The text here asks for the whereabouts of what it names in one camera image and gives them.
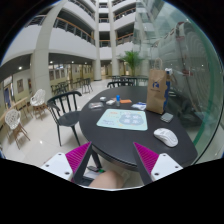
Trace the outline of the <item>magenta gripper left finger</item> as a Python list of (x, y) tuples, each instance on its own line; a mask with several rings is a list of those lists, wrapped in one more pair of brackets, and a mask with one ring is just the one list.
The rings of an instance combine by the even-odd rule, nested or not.
[(92, 153), (92, 143), (88, 142), (70, 152), (59, 152), (45, 162), (41, 168), (65, 180), (80, 182)]

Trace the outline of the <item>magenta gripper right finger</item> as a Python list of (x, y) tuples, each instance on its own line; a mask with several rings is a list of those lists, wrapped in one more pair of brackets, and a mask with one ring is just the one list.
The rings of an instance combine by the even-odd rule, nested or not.
[(134, 157), (143, 182), (154, 182), (182, 169), (168, 154), (157, 154), (134, 142)]

